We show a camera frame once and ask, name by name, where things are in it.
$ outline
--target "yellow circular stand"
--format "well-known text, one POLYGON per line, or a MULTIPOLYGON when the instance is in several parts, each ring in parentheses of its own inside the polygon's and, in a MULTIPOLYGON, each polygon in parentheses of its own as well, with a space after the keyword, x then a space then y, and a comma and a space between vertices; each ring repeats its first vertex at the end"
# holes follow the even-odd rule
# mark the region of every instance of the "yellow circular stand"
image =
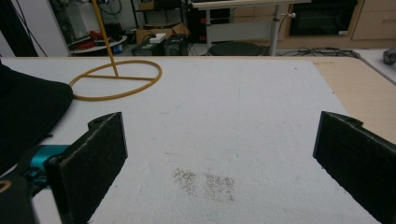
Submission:
POLYGON ((108 95, 108 96, 98 96, 98 97, 89 97, 89 96, 81 96, 81 95, 77 95, 74 94, 75 98, 78 100, 83 100, 83 101, 105 101, 105 100, 113 100, 113 99, 118 99, 121 97, 125 97, 125 96, 129 96, 132 94, 135 94, 137 92, 143 91, 145 89, 147 89, 148 87, 152 86, 154 83, 156 83, 161 75, 163 74, 163 70, 161 69, 161 67, 157 64, 157 63, 153 63, 150 61, 145 61, 145 60, 129 60, 129 61, 121 61, 121 62, 117 62, 117 63, 107 63, 104 65, 101 65, 99 67, 95 67, 81 75, 79 75, 78 77, 75 77, 70 83, 69 86, 73 87, 73 85, 78 82, 80 79, 84 78, 84 77, 91 77, 91 78, 114 78, 114 79, 129 79, 129 80, 142 80, 142 81, 148 81, 147 84, 136 88, 132 91, 127 91, 127 92, 123 92, 123 93, 119 93, 119 94, 114 94, 114 95, 108 95), (103 68, 107 68, 110 67, 114 64, 126 64, 126 63, 144 63, 144 64, 149 64, 152 65, 154 67, 156 67, 158 69, 158 75, 156 77, 120 77, 120 76, 97 76, 97 75, 91 75, 91 73, 99 71, 103 68))
POLYGON ((107 49, 107 53, 108 53, 108 57, 110 58, 111 63, 107 63, 98 67, 95 67, 81 75, 79 75, 78 77, 75 77, 70 83, 69 86, 73 87, 73 85, 78 82, 80 79, 84 78, 84 77, 93 77, 93 78, 113 78, 113 79, 129 79, 129 80, 143 80, 143 81, 148 81, 147 84, 136 88, 132 91, 127 91, 127 92, 123 92, 123 93, 119 93, 119 94, 115 94, 115 95, 108 95, 108 96, 97 96, 97 97, 90 97, 90 96, 81 96, 81 95, 77 95, 74 94, 75 98, 78 100, 83 100, 83 101, 105 101, 105 100, 113 100, 113 99, 118 99, 124 96, 129 96, 132 95, 134 93, 143 91, 145 89, 147 89, 148 87, 152 86, 154 83, 156 83, 161 75, 163 74, 163 70, 161 69, 161 67, 157 64, 157 63, 153 63, 150 61, 146 61, 146 60, 129 60, 129 61, 121 61, 121 62, 114 62, 114 58, 113 58, 113 54, 111 52, 111 48, 110 45, 108 44, 108 39, 107 39, 107 35, 106 35, 106 30, 105 30, 105 26, 103 25, 103 20, 102 20, 102 16, 101 13, 99 11, 99 7, 97 6, 97 0, 93 0, 92 1, 93 4, 93 9, 95 10, 95 14, 96 14, 96 19, 98 20, 98 24, 101 30, 101 33, 103 35, 103 39, 105 40, 106 43, 106 49, 107 49), (156 77, 121 77, 119 76, 119 73, 117 71, 117 64, 126 64, 126 63, 143 63, 143 64, 149 64, 152 65, 154 67, 156 67, 158 69, 158 75, 156 77), (115 76, 98 76, 98 75, 93 75, 93 72, 99 71, 103 68, 107 68, 107 67, 113 67, 114 70, 114 75, 115 76))

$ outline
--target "wall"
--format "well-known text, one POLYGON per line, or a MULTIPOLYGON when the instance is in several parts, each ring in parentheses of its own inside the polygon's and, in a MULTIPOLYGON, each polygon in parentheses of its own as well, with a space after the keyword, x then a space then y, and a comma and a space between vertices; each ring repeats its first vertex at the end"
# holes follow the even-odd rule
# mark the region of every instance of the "wall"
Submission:
MULTIPOLYGON (((12 0, 12 2, 19 11, 16 0, 12 0)), ((19 2, 29 29, 46 54, 48 56, 67 56, 68 51, 64 38, 53 18, 47 0, 19 0, 19 2)), ((38 55, 44 56, 45 54, 40 50, 37 43, 34 44, 38 55)), ((4 57, 14 56, 3 35, 0 36, 0 54, 4 57)))

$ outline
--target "black bag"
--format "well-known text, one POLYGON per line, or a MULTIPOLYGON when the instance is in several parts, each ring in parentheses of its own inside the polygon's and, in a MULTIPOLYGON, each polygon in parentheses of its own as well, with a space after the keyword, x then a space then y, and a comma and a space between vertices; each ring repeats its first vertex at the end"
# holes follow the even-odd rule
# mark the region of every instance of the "black bag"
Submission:
POLYGON ((0 174, 48 136, 72 100, 67 84, 13 71, 0 61, 0 174))

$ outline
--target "black stool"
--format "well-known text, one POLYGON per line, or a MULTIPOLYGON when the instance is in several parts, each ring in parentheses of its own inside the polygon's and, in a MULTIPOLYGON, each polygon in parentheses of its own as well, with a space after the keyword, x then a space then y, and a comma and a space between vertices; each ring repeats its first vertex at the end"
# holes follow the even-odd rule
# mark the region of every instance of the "black stool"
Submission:
POLYGON ((262 47, 246 42, 219 43, 208 50, 212 56, 259 56, 263 54, 262 47))

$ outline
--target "cable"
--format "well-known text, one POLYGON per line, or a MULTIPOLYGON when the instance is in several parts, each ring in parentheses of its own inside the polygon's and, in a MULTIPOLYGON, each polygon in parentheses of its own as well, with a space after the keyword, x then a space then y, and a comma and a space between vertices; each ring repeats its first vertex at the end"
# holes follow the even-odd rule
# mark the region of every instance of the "cable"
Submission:
POLYGON ((297 50, 291 50, 279 56, 325 56, 325 57, 351 57, 359 59, 359 53, 351 49, 338 49, 338 48, 305 48, 301 47, 297 50))
POLYGON ((254 14, 256 14, 256 7, 254 7, 253 11, 251 12, 251 22, 254 22, 254 14))
POLYGON ((287 15, 285 15, 285 16, 283 17, 282 22, 281 22, 280 25, 279 25, 279 29, 277 30, 277 33, 278 33, 278 34, 279 34, 279 32, 280 32, 280 28, 282 28, 283 22, 285 21, 285 19, 288 17, 288 14, 290 13, 290 9, 291 9, 291 5, 289 5, 288 13, 287 13, 287 15))
POLYGON ((190 50, 191 50, 192 46, 194 46, 194 43, 191 43, 191 45, 187 49, 187 55, 190 55, 190 50))
POLYGON ((145 35, 142 39, 142 42, 145 41, 148 37, 155 37, 155 34, 149 34, 149 35, 145 35))
POLYGON ((116 14, 113 12, 113 7, 111 6, 111 2, 110 2, 110 11, 111 11, 111 14, 113 15, 114 19, 116 19, 116 22, 118 24, 120 24, 119 20, 116 17, 116 14))
POLYGON ((27 30, 27 34, 29 35, 30 42, 33 43, 32 37, 31 37, 31 35, 30 35, 30 30, 29 30, 29 27, 27 26, 26 19, 25 19, 25 17, 24 17, 24 14, 23 14, 23 11, 22 11, 22 8, 21 8, 20 1, 19 1, 19 0, 17 0, 17 5, 18 5, 18 8, 20 9, 21 16, 20 16, 20 14, 18 13, 18 11, 15 9, 15 7, 13 6, 13 7, 14 7, 14 10, 17 12, 18 16, 19 16, 20 19, 22 20, 22 22, 23 22, 23 24, 24 24, 24 26, 25 26, 25 28, 26 28, 26 30, 27 30))

